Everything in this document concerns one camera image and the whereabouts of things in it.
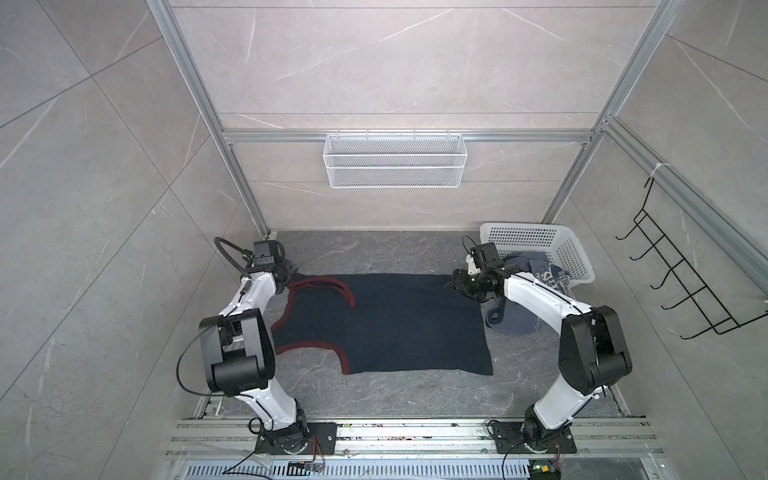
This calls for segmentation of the grey-blue printed tank top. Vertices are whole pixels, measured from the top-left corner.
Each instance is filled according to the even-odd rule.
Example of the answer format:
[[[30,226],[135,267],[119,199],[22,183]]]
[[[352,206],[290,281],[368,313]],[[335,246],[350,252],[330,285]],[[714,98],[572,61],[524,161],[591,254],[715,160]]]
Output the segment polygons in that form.
[[[569,272],[541,252],[510,254],[503,265],[515,275],[505,279],[502,294],[481,306],[485,325],[501,334],[522,336],[544,323],[560,334]]]

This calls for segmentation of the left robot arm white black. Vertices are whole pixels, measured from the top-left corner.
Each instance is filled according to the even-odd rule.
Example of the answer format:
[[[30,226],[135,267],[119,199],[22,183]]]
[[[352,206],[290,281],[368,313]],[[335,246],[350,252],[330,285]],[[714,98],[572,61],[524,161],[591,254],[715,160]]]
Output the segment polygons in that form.
[[[304,450],[310,432],[300,404],[276,379],[276,351],[263,314],[296,271],[277,255],[249,261],[231,302],[199,325],[208,388],[246,404],[263,426],[264,438],[288,454]]]

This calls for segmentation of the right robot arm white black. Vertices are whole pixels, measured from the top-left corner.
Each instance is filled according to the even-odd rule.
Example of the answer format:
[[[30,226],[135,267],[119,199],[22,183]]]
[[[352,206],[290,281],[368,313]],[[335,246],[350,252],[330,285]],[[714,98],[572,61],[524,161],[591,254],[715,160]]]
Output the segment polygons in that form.
[[[527,272],[490,268],[456,269],[449,286],[482,302],[493,294],[521,305],[559,335],[559,375],[546,394],[526,411],[522,444],[532,452],[552,448],[573,418],[599,391],[632,371],[618,314],[593,307],[546,285]]]

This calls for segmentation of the navy tank top red trim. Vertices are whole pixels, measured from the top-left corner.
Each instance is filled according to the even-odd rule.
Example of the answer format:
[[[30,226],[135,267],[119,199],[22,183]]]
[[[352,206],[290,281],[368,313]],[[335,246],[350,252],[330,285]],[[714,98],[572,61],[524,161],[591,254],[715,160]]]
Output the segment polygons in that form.
[[[444,275],[297,276],[272,326],[277,353],[334,352],[343,374],[419,370],[493,373],[479,306]]]

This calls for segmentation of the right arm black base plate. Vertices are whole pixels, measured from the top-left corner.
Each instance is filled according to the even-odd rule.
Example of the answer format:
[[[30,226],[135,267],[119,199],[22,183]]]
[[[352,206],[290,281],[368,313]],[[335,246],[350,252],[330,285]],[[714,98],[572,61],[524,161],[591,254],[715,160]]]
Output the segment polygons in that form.
[[[566,422],[555,430],[530,422],[490,420],[486,429],[499,454],[575,454],[577,447]]]

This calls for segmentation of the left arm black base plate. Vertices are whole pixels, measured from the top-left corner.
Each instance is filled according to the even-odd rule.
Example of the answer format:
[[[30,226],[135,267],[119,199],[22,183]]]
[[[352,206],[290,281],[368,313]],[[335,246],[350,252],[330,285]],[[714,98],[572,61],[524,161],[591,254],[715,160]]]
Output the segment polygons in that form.
[[[285,432],[266,433],[259,436],[257,453],[273,455],[331,455],[335,451],[339,425],[334,422],[310,422],[306,434],[297,433],[295,428]]]

